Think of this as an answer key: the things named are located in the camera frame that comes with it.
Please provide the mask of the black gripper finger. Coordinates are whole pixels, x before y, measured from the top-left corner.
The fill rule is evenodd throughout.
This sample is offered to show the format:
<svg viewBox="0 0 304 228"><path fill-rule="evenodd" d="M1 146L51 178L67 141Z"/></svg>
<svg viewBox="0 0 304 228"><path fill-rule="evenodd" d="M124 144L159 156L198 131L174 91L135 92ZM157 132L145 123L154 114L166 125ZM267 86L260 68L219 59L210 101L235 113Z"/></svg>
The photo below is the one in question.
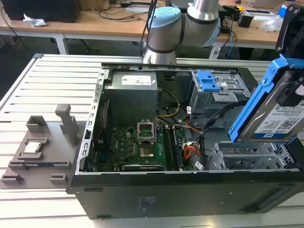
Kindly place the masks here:
<svg viewBox="0 0 304 228"><path fill-rule="evenodd" d="M282 107L295 107L304 99L304 85L292 83L285 87L277 103Z"/></svg>

